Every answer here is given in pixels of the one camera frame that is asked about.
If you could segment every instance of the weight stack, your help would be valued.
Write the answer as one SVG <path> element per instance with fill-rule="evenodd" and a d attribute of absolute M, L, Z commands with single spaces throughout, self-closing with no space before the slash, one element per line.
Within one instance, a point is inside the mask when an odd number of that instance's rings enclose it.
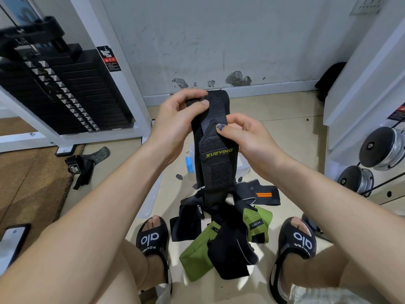
<path fill-rule="evenodd" d="M 0 61 L 0 85 L 58 134 L 129 127 L 133 117 L 97 50 Z"/>

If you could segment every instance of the brown rug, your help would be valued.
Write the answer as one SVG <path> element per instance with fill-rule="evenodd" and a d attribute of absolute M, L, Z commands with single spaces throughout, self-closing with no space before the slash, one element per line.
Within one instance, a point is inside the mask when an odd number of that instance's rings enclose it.
<path fill-rule="evenodd" d="M 20 118 L 0 119 L 0 136 L 36 131 Z M 83 152 L 84 145 L 75 154 Z M 10 225 L 30 223 L 25 251 L 59 218 L 73 176 L 57 147 L 0 153 L 0 239 Z"/>

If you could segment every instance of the hand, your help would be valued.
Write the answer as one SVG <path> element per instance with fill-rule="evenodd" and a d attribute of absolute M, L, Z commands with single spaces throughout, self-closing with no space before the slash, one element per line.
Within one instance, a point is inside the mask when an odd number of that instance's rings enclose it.
<path fill-rule="evenodd" d="M 271 182 L 271 169 L 280 158 L 288 157 L 258 120 L 244 114 L 233 113 L 226 116 L 228 126 L 217 125 L 218 134 L 239 144 L 239 151 L 247 159 L 252 169 Z"/>
<path fill-rule="evenodd" d="M 160 150 L 164 167 L 172 163 L 183 150 L 184 140 L 192 131 L 191 121 L 209 107 L 208 100 L 195 102 L 187 107 L 185 101 L 202 98 L 207 91 L 197 88 L 179 91 L 160 105 L 152 132 L 145 145 Z"/>

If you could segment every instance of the painted fingernail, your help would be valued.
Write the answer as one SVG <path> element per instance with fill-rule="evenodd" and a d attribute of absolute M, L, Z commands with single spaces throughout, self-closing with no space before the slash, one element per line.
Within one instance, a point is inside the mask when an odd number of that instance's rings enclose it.
<path fill-rule="evenodd" d="M 218 125 L 216 125 L 215 127 L 219 130 L 222 131 L 222 128 L 225 127 L 226 125 L 224 125 L 223 123 L 219 123 Z"/>

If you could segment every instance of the blue object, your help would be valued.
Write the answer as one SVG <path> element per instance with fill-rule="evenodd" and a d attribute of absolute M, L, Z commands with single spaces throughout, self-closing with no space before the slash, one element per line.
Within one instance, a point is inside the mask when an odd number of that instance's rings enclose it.
<path fill-rule="evenodd" d="M 185 158 L 185 165 L 187 166 L 187 172 L 194 173 L 193 163 L 191 161 L 191 157 Z"/>

